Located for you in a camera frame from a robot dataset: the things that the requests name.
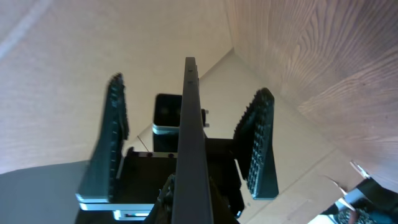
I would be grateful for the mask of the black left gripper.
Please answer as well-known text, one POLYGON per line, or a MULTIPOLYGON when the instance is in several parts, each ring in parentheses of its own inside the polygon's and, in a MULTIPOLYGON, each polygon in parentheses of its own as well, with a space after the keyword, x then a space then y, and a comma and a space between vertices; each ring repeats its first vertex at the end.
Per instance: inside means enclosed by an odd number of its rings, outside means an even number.
POLYGON ((230 139, 205 139, 204 166, 175 150, 130 149, 118 180, 118 203, 144 223, 237 223, 244 210, 241 181, 230 139))

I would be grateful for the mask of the blue Galaxy smartphone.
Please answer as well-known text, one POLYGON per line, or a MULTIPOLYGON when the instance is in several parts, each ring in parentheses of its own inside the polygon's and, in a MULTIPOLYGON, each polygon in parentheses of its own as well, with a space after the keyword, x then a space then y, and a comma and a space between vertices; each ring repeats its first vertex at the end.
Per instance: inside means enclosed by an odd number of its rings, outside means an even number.
POLYGON ((172 223, 213 223, 198 70, 185 59, 172 223))

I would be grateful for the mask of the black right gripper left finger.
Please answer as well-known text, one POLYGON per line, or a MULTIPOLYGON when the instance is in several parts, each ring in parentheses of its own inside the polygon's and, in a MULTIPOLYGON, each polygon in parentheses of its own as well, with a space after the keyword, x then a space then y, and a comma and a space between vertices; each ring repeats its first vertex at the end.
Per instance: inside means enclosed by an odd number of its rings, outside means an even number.
POLYGON ((108 82, 99 138, 76 193, 80 203, 110 203, 122 159, 129 125, 122 73, 108 82))

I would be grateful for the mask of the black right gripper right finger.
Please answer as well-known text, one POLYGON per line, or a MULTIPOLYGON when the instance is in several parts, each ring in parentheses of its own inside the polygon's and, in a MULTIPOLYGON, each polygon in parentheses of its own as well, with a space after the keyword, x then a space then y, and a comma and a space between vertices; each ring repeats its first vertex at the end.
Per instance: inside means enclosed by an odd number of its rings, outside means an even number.
POLYGON ((233 154, 254 200, 279 194, 273 153, 274 96, 268 88, 256 92, 237 124, 233 154))

